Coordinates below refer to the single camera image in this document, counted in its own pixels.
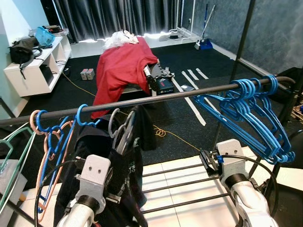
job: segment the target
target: white shelf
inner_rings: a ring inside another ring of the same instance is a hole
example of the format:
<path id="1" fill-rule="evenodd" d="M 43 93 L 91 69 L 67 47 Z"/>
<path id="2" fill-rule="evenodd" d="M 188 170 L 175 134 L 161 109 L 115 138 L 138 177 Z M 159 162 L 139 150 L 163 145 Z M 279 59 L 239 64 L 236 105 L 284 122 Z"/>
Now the white shelf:
<path id="1" fill-rule="evenodd" d="M 71 46 L 66 36 L 59 36 L 55 38 L 52 43 L 53 47 L 50 49 L 43 49 L 42 54 L 38 57 L 43 60 L 33 60 L 28 66 L 23 69 L 23 78 L 18 64 L 10 64 L 4 69 L 6 77 L 9 79 L 20 97 L 32 96 L 38 94 L 50 93 L 55 87 L 64 67 L 71 55 Z M 40 66 L 46 64 L 53 74 L 53 80 L 50 85 L 47 84 Z"/>

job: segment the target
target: black bag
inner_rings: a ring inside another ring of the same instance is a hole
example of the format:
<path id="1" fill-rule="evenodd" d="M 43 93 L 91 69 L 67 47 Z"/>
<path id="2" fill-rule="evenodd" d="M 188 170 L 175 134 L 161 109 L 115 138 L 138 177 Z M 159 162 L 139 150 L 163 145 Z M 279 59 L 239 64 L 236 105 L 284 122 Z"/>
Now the black bag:
<path id="1" fill-rule="evenodd" d="M 9 47 L 10 58 L 13 63 L 20 64 L 20 72 L 24 79 L 25 76 L 22 70 L 29 65 L 35 57 L 42 54 L 40 48 L 34 48 L 34 46 L 39 45 L 39 42 L 35 37 L 21 39 L 13 43 L 13 46 Z M 40 53 L 34 55 L 33 50 L 39 50 Z"/>

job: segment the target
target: white cloth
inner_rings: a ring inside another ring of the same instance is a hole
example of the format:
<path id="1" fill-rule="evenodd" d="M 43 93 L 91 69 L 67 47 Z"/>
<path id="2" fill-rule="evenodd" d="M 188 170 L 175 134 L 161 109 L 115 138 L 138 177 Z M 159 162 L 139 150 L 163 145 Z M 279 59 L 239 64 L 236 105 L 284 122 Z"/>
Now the white cloth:
<path id="1" fill-rule="evenodd" d="M 130 34 L 128 31 L 114 32 L 112 37 L 105 39 L 105 50 L 112 47 L 119 47 L 125 43 L 137 44 L 138 39 L 134 34 Z"/>

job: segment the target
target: red blanket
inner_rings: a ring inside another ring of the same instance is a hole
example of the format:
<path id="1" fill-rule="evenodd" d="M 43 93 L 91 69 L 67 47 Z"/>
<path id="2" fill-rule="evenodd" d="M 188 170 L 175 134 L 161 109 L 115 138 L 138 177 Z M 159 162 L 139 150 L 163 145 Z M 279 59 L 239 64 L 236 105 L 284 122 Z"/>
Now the red blanket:
<path id="1" fill-rule="evenodd" d="M 143 37 L 138 37 L 138 40 L 138 44 L 110 48 L 100 56 L 96 72 L 98 90 L 93 105 L 117 102 L 129 83 L 138 84 L 149 94 L 143 69 L 147 64 L 157 63 L 157 57 Z M 105 115 L 108 111 L 94 112 L 91 118 Z"/>

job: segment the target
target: dark gray wall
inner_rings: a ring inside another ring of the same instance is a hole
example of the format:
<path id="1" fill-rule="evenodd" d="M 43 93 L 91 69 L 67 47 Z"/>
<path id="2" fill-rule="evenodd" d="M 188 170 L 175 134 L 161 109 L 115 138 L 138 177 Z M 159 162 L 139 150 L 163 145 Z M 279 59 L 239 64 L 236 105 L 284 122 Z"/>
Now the dark gray wall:
<path id="1" fill-rule="evenodd" d="M 236 53 L 249 0 L 196 0 L 193 31 L 200 35 L 205 6 L 216 4 L 206 37 Z M 185 0 L 183 25 L 192 15 L 193 0 Z M 303 66 L 303 1 L 256 0 L 242 57 L 271 73 Z"/>

